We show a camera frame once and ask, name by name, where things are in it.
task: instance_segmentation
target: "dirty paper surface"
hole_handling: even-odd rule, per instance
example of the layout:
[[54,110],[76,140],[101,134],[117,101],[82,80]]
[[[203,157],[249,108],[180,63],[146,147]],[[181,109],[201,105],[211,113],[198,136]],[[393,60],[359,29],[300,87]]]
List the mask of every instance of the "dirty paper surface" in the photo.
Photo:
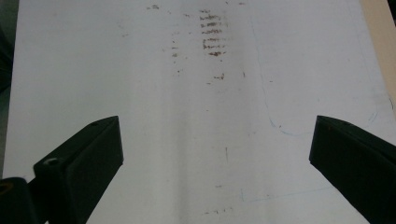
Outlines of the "dirty paper surface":
[[316,115],[396,143],[358,0],[21,1],[5,177],[115,115],[88,223],[367,223],[309,164]]

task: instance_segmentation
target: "pencil mark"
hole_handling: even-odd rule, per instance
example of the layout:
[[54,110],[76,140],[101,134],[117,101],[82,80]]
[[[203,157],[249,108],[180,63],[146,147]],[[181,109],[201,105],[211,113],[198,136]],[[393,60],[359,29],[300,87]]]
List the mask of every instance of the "pencil mark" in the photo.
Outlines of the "pencil mark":
[[221,34],[222,30],[220,29],[211,29],[211,30],[207,30],[207,31],[202,31],[203,35],[210,35],[210,34]]
[[210,15],[210,14],[207,14],[207,16],[205,16],[205,17],[201,16],[201,17],[199,17],[199,19],[201,21],[213,21],[214,19],[216,19],[218,21],[221,21],[221,17],[220,16]]
[[221,77],[213,77],[213,78],[223,80],[224,79],[224,73],[221,74]]
[[215,56],[215,57],[218,57],[219,55],[225,54],[225,53],[226,53],[226,51],[224,51],[224,52],[216,51],[216,52],[210,52],[208,54],[212,55],[212,56]]
[[309,189],[309,190],[303,190],[303,191],[287,193],[287,194],[281,194],[281,195],[275,195],[275,196],[271,196],[271,195],[267,194],[266,197],[264,197],[264,198],[253,199],[253,200],[250,200],[250,201],[247,201],[247,202],[248,203],[263,202],[263,201],[269,201],[269,200],[273,200],[273,199],[280,199],[280,198],[292,197],[292,196],[297,196],[297,195],[310,194],[310,193],[315,193],[315,192],[328,190],[328,189],[334,189],[334,187],[333,186],[329,186],[329,187],[321,188],[321,189]]
[[392,102],[392,99],[389,97],[389,100],[390,100],[390,105],[392,106],[392,110],[393,110],[393,102]]

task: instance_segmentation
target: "paper sheet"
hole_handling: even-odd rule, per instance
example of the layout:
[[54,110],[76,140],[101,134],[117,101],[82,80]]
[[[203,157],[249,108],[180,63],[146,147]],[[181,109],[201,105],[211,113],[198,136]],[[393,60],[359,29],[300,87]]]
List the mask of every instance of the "paper sheet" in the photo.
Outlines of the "paper sheet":
[[309,164],[316,115],[396,143],[358,0],[21,1],[5,176],[114,115],[88,223],[367,223]]

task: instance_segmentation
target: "white paper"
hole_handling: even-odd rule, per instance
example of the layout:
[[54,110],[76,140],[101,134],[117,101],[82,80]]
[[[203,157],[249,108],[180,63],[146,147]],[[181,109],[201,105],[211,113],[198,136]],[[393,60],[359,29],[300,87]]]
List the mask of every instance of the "white paper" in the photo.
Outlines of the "white paper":
[[88,223],[367,223],[308,160],[316,115],[396,143],[359,0],[21,1],[5,176],[119,115]]

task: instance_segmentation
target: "blue ink line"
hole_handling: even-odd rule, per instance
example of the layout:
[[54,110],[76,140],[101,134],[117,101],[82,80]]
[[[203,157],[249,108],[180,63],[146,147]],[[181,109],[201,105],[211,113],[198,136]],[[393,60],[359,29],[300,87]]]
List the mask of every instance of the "blue ink line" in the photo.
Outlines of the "blue ink line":
[[244,191],[242,189],[241,189],[241,200],[242,200],[242,202],[245,201],[245,199],[244,199]]
[[254,199],[254,200],[250,200],[248,202],[249,203],[262,202],[262,201],[285,198],[285,197],[290,197],[290,196],[295,196],[295,195],[308,194],[308,193],[313,193],[313,192],[318,192],[318,191],[322,191],[322,190],[326,190],[326,189],[333,189],[333,188],[334,188],[333,186],[330,186],[330,187],[322,188],[322,189],[310,189],[310,190],[288,193],[288,194],[283,194],[283,195],[277,195],[277,196],[272,196],[272,197],[270,196],[270,197],[261,198],[261,199]]

